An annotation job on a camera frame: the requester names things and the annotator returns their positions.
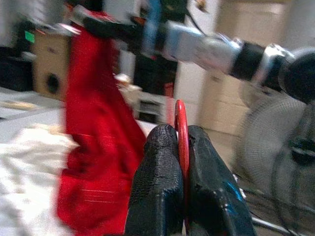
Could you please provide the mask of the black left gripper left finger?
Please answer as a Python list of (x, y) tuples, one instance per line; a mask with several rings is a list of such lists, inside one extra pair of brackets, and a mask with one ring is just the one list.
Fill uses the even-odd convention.
[(135, 172), (125, 234), (172, 236), (183, 227), (184, 184), (175, 129), (158, 125), (149, 133)]

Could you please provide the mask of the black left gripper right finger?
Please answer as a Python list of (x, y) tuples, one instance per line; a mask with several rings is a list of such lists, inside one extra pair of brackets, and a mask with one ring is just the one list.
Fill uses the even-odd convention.
[(189, 235), (254, 236), (251, 213), (208, 134), (189, 126)]

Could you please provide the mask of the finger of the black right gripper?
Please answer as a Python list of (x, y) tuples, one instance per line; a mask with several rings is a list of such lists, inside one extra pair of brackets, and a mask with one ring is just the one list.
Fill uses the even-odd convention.
[(107, 31), (108, 37), (120, 40), (129, 46), (134, 46), (137, 43), (137, 32), (133, 27), (113, 27)]
[(84, 18), (83, 25), (93, 33), (130, 33), (134, 31), (132, 25), (107, 20), (101, 21), (92, 17)]

